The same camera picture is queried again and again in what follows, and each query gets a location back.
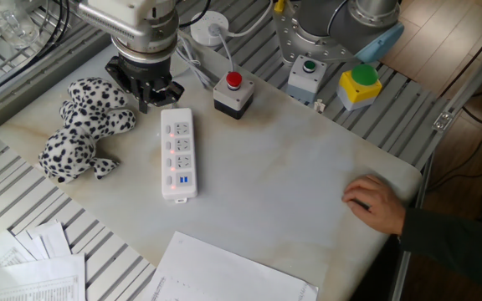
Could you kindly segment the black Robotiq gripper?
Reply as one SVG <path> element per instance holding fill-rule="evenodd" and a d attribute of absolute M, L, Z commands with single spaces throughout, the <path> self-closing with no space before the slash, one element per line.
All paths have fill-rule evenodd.
<path fill-rule="evenodd" d="M 172 81 L 171 60 L 141 64 L 120 55 L 113 56 L 105 66 L 111 78 L 139 101 L 139 111 L 148 112 L 148 103 L 162 107 L 178 102 L 185 89 Z"/>

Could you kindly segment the person's right hand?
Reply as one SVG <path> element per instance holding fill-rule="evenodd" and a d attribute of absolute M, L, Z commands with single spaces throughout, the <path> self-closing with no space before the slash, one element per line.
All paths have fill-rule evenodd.
<path fill-rule="evenodd" d="M 344 190 L 342 201 L 372 229 L 401 235 L 406 209 L 392 188 L 374 175 L 361 176 Z"/>

